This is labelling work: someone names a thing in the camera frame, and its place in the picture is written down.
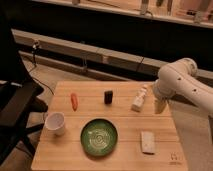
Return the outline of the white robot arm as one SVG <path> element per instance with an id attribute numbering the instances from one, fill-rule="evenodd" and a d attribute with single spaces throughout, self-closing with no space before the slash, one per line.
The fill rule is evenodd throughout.
<path id="1" fill-rule="evenodd" d="M 155 108 L 161 113 L 166 101 L 181 95 L 213 117 L 213 88 L 194 78 L 197 64 L 191 58 L 182 58 L 163 65 L 152 89 L 156 98 Z"/>

